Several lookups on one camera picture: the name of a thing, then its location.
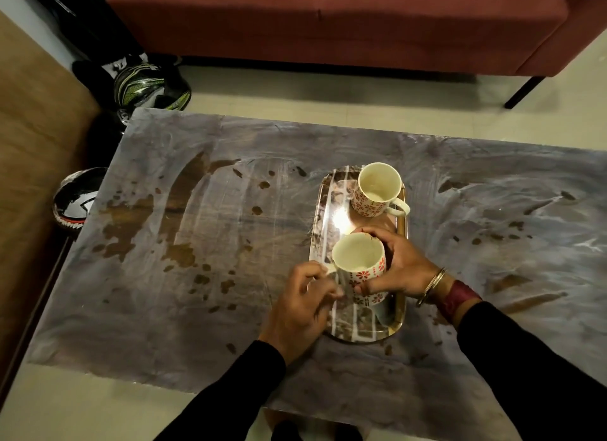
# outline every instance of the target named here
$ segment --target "red wristband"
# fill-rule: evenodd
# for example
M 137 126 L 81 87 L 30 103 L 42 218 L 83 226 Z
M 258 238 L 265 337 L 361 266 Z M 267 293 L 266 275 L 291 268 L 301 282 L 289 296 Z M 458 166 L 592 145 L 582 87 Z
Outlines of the red wristband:
M 474 292 L 470 287 L 460 280 L 455 281 L 449 294 L 445 297 L 443 302 L 437 302 L 436 308 L 444 316 L 448 322 L 453 321 L 453 315 L 455 310 L 466 300 L 480 299 L 481 296 Z

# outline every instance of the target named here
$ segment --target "forearm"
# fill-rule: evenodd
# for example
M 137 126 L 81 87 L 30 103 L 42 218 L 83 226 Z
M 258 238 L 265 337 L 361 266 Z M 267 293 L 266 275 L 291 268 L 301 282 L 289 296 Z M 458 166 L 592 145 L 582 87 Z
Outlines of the forearm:
M 607 389 L 490 303 L 469 308 L 458 342 L 524 439 L 602 425 Z
M 187 405 L 156 441 L 199 439 L 201 430 L 210 430 L 209 438 L 244 440 L 259 408 L 282 381 L 285 370 L 285 361 L 274 347 L 254 341 L 217 382 Z

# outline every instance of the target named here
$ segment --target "person's left hand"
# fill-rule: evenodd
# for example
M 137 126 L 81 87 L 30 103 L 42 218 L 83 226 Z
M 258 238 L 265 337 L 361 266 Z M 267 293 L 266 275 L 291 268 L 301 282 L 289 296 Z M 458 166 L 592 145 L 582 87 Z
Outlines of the person's left hand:
M 280 352 L 287 366 L 322 334 L 333 302 L 344 295 L 326 275 L 326 267 L 318 262 L 295 265 L 259 335 L 258 340 Z

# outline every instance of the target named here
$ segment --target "table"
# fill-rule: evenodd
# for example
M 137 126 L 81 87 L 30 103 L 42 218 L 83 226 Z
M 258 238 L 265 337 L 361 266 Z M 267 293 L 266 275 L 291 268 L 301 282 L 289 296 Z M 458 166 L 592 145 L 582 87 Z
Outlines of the table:
M 307 259 L 322 177 L 373 161 L 401 173 L 416 245 L 607 383 L 607 153 L 154 109 L 135 112 L 27 359 L 201 390 Z M 268 406 L 517 438 L 451 327 L 411 307 L 384 343 L 321 337 Z

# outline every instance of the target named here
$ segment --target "tile floor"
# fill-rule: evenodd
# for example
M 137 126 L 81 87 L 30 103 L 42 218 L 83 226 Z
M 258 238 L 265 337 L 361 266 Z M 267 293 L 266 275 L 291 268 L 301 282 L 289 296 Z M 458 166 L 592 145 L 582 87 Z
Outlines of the tile floor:
M 607 32 L 514 110 L 501 105 L 525 78 L 419 81 L 182 67 L 187 110 L 274 120 L 607 149 Z M 147 441 L 191 395 L 26 364 L 0 413 L 3 441 Z M 306 441 L 326 440 L 312 421 Z M 258 418 L 248 440 L 269 440 Z M 411 439 L 373 431 L 371 441 Z

